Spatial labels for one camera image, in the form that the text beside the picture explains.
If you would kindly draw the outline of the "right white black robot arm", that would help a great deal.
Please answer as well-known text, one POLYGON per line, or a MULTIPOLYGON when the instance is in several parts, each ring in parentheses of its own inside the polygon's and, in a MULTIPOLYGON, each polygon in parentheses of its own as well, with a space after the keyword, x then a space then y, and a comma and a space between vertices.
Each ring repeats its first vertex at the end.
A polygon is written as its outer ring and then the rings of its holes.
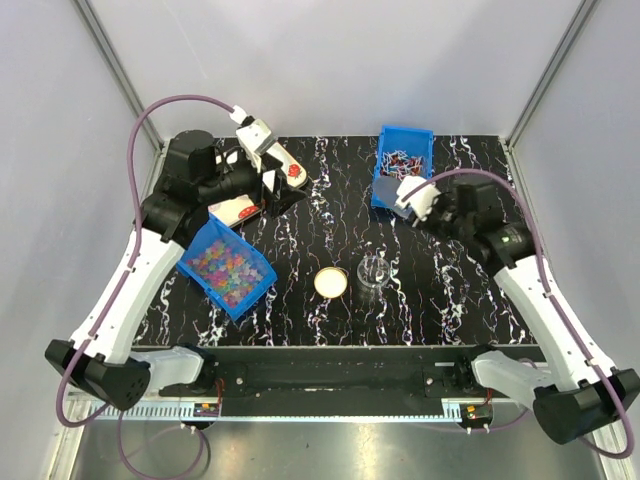
POLYGON ((541 372, 482 347, 454 371, 455 387, 470 397, 486 388, 504 394, 558 444, 620 422, 626 445, 616 455, 626 458, 635 446, 628 409, 639 395, 639 375, 617 367, 588 334, 553 284, 533 226, 504 220, 495 187, 466 176, 448 192, 428 181, 397 192, 397 205, 409 210, 416 226, 464 245, 516 307, 548 364, 541 372))

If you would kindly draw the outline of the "clear plastic scoop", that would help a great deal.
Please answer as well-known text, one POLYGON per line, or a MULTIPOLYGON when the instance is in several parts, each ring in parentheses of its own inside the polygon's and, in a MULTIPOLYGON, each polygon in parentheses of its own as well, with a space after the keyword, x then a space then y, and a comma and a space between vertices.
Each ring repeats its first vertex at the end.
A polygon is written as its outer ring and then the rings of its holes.
POLYGON ((402 180, 391 176, 379 176, 373 182, 373 193, 385 208, 393 211, 403 219, 413 215, 413 209, 407 201, 402 202, 402 193, 409 192, 414 180, 413 176, 406 176, 402 180))

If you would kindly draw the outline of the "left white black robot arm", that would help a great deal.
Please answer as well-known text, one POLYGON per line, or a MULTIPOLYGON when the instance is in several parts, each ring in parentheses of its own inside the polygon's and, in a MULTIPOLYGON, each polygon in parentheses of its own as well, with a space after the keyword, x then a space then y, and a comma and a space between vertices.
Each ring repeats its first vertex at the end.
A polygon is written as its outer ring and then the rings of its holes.
POLYGON ((193 345, 137 354, 136 334, 160 284, 210 220, 213 204, 249 197, 272 216, 304 199, 291 169, 297 160, 269 133, 236 132, 237 149, 219 150, 203 130, 177 134, 165 148, 151 193, 134 208, 134 227, 116 271, 68 340, 52 340, 45 358, 60 374, 56 410, 73 386, 120 411, 151 392, 183 386, 196 396, 215 386, 214 356, 193 345))

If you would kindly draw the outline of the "blue bin of star candies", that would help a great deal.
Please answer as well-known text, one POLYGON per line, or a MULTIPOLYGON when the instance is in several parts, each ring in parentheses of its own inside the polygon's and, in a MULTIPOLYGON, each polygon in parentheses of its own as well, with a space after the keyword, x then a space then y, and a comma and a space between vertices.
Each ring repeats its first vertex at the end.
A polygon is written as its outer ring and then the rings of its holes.
POLYGON ((214 215, 195 235, 176 270, 236 321, 276 282, 266 258, 214 215))

